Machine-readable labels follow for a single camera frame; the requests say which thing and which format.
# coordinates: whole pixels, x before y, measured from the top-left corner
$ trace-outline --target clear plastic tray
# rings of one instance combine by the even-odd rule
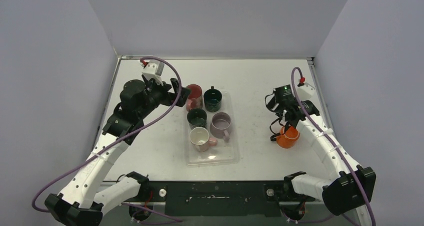
[[[187,111],[184,111],[183,125],[184,125],[184,154],[185,161],[188,166],[207,166],[207,165],[224,165],[224,164],[235,164],[239,161],[239,143],[237,136],[236,121],[234,119],[233,105],[231,103],[231,97],[228,92],[221,91],[222,102],[221,109],[217,112],[206,111],[204,104],[203,110],[207,113],[207,125],[206,128],[209,131],[210,137],[215,138],[210,132],[210,124],[212,116],[219,112],[225,112],[231,117],[232,132],[230,134],[230,140],[225,142],[224,139],[217,139],[218,144],[211,146],[204,152],[199,152],[194,148],[189,139],[190,126],[187,121]]]

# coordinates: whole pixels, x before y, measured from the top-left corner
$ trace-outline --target mug handle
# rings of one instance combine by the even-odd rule
[[[209,146],[215,146],[218,144],[218,140],[215,138],[209,138],[209,141],[207,142]]]
[[[187,106],[185,107],[187,111],[190,111],[190,110],[193,109],[192,104],[193,104],[193,100],[188,99],[187,100]]]
[[[228,142],[230,140],[230,134],[228,131],[224,130],[224,141]]]

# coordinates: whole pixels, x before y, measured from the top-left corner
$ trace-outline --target red mug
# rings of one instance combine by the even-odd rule
[[[194,84],[188,85],[186,88],[192,91],[187,99],[187,104],[185,106],[186,110],[190,111],[193,109],[202,109],[203,108],[202,88]]]

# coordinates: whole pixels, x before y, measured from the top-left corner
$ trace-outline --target tabletop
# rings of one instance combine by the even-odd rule
[[[291,71],[299,67],[306,81],[315,86],[305,59],[169,59],[179,73],[183,86],[197,84],[203,89],[214,86],[231,96],[232,116],[238,136],[239,161],[235,164],[188,167],[184,155],[185,107],[175,107],[156,124],[141,131],[133,144],[118,158],[105,180],[136,171],[154,181],[257,181],[282,180],[284,176],[305,171],[311,176],[328,179],[328,174],[314,150],[302,136],[291,149],[270,141],[270,123],[276,115],[265,107],[264,97],[273,89],[290,84]],[[121,60],[112,84],[110,99],[101,126],[106,123],[124,84],[141,79],[138,60]],[[162,80],[176,78],[167,67]],[[322,112],[319,96],[310,99]],[[159,106],[144,123],[166,111]]]

